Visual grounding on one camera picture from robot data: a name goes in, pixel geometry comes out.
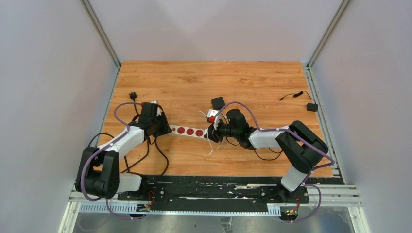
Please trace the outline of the white USB charger with cable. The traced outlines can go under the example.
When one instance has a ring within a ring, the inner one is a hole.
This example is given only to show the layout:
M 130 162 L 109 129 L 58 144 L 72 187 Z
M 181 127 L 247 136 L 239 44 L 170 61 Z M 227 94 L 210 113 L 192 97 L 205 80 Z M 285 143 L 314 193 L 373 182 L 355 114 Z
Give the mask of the white USB charger with cable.
M 200 111 L 200 110 L 198 110 L 198 113 L 199 113 L 203 118 L 205 118 L 205 119 L 207 120 L 207 118 L 206 118 L 207 113 L 205 113 L 205 112 L 203 112 L 203 111 Z M 206 141 L 208 142 L 208 144 L 209 144 L 209 146 L 210 146 L 210 152 L 208 153 L 208 155 L 211 155 L 213 152 L 217 151 L 217 150 L 222 146 L 222 144 L 223 144 L 223 142 L 215 143 L 215 142 L 209 140 L 208 138 L 207 138 Z

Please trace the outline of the white red power strip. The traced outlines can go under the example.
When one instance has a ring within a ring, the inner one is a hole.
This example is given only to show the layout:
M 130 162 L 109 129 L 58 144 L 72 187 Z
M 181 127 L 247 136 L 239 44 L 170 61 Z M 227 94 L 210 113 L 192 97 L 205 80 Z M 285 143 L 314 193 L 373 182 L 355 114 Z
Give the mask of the white red power strip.
M 179 125 L 170 125 L 170 129 L 170 135 L 207 140 L 206 129 L 198 129 L 194 127 L 185 127 Z

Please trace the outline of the small black plug adapter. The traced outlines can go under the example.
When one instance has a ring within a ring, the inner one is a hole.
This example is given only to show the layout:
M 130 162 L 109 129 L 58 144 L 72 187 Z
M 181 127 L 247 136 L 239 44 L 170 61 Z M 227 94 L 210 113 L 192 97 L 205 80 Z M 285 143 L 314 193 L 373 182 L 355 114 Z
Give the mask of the small black plug adapter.
M 319 110 L 319 105 L 317 101 L 315 100 L 314 97 L 311 96 L 309 91 L 302 90 L 296 93 L 289 93 L 281 98 L 279 98 L 279 101 L 283 101 L 284 99 L 290 98 L 291 100 L 293 99 L 298 99 L 299 97 L 306 95 L 307 98 L 305 100 L 300 100 L 299 103 L 309 112 L 318 112 Z

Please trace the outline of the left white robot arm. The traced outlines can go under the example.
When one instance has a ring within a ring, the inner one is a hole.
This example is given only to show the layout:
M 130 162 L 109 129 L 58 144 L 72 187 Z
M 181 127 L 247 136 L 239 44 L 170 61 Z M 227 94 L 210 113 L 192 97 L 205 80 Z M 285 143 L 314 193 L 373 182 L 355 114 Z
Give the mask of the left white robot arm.
M 84 149 L 75 188 L 88 201 L 111 199 L 117 193 L 130 192 L 136 200 L 148 197 L 149 188 L 143 176 L 121 173 L 120 161 L 149 137 L 160 137 L 171 132 L 166 114 L 157 101 L 143 102 L 136 120 L 126 123 L 125 129 L 110 141 Z

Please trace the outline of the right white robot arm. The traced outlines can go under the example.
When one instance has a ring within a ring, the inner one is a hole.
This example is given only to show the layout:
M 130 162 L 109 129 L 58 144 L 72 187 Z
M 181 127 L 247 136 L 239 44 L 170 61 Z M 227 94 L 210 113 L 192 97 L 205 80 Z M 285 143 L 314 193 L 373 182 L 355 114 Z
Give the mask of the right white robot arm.
M 282 202 L 296 198 L 297 189 L 329 151 L 326 143 L 298 120 L 277 129 L 259 129 L 251 127 L 239 109 L 228 111 L 227 122 L 216 110 L 210 110 L 206 118 L 211 125 L 205 137 L 211 141 L 219 143 L 231 137 L 244 149 L 278 148 L 286 155 L 291 166 L 277 186 Z

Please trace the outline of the black power strip plug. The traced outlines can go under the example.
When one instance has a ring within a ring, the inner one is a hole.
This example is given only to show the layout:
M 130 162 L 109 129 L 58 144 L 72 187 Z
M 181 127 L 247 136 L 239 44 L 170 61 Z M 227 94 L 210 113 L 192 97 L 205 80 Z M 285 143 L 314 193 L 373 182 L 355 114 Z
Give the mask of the black power strip plug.
M 137 98 L 136 92 L 130 92 L 129 93 L 129 98 L 132 99 L 132 100 L 135 100 Z

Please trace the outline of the large black power adapter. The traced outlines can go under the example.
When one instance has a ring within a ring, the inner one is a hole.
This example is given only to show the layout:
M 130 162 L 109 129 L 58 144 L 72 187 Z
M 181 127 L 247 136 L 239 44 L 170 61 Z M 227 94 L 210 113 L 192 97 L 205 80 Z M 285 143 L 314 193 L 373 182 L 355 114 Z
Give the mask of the large black power adapter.
M 223 97 L 216 97 L 211 99 L 211 105 L 213 110 L 219 111 L 226 105 L 226 103 Z

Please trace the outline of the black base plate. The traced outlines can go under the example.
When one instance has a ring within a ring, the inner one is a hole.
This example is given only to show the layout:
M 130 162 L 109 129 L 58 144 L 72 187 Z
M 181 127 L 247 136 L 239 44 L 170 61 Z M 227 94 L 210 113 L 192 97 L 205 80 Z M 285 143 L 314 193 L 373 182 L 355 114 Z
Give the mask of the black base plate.
M 118 200 L 148 201 L 155 211 L 244 212 L 268 211 L 268 204 L 297 207 L 308 204 L 308 192 L 280 187 L 280 177 L 147 176 L 138 191 L 124 191 Z

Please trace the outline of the left aluminium frame post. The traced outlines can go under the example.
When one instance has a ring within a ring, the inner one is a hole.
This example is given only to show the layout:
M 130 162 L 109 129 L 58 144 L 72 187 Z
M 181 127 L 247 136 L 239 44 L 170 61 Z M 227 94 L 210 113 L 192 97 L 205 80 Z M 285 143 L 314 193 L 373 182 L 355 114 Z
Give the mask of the left aluminium frame post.
M 80 3 L 82 4 L 87 16 L 89 17 L 95 31 L 97 32 L 99 38 L 101 39 L 105 49 L 107 50 L 111 60 L 115 64 L 118 70 L 121 68 L 121 61 L 119 60 L 104 28 L 103 25 L 101 24 L 91 2 L 89 0 L 80 0 Z

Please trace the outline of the aluminium frame post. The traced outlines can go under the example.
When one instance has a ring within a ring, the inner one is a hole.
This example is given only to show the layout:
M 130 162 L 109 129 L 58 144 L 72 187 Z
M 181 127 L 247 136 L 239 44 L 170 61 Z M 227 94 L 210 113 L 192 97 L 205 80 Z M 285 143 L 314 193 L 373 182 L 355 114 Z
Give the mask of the aluminium frame post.
M 348 6 L 350 5 L 352 1 L 351 0 L 342 0 L 340 2 L 340 5 L 337 9 L 337 11 L 335 12 L 332 20 L 330 21 L 330 23 L 328 24 L 324 34 L 322 35 L 319 43 L 317 44 L 312 56 L 310 57 L 309 61 L 307 62 L 307 68 L 311 69 L 314 64 L 316 63 L 316 61 L 318 60 L 324 46 L 327 44 L 329 38 L 332 36 L 336 26 L 338 25 L 338 23 L 340 22 L 342 16 L 345 14 Z
M 111 60 L 115 64 L 118 70 L 121 68 L 121 61 L 119 60 L 104 28 L 103 25 L 101 24 L 91 2 L 89 0 L 80 0 L 80 3 L 82 4 L 87 16 L 89 17 L 95 31 L 97 32 L 99 38 L 101 39 L 105 49 L 107 50 Z

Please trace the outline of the right aluminium frame post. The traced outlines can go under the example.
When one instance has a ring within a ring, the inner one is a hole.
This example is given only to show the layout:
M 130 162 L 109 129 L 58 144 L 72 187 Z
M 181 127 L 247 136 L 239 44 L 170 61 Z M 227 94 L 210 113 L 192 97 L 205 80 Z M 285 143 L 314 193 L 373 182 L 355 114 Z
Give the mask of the right aluminium frame post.
M 332 20 L 330 21 L 330 23 L 328 24 L 324 34 L 322 35 L 319 43 L 317 44 L 312 56 L 310 57 L 309 61 L 307 62 L 307 68 L 311 69 L 314 64 L 316 63 L 316 61 L 318 60 L 324 46 L 327 44 L 329 38 L 332 36 L 336 26 L 338 25 L 338 23 L 340 22 L 342 16 L 345 14 L 348 6 L 350 5 L 352 1 L 351 0 L 342 0 L 340 2 L 340 5 L 337 9 L 337 11 L 335 12 Z

